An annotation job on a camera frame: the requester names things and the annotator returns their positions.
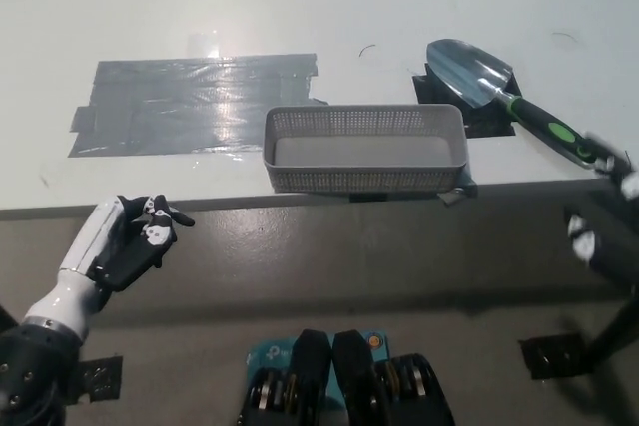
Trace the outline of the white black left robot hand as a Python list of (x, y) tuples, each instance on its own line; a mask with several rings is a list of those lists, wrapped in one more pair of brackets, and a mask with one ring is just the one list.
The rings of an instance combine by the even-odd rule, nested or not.
[(84, 342), (91, 318), (114, 292), (131, 286), (177, 241), (175, 226), (195, 221), (163, 195), (115, 196), (96, 205), (62, 260), (56, 284), (27, 311), (23, 322)]

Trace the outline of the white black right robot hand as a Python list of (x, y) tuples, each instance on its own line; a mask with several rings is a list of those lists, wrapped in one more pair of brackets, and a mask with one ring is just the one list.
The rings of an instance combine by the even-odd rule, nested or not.
[[(594, 154), (594, 171), (614, 188), (614, 208), (633, 233), (638, 232), (638, 168), (627, 154), (594, 134), (585, 136)], [(613, 284), (638, 293), (638, 252), (611, 233), (597, 229), (582, 212), (568, 206), (564, 224), (572, 253)]]

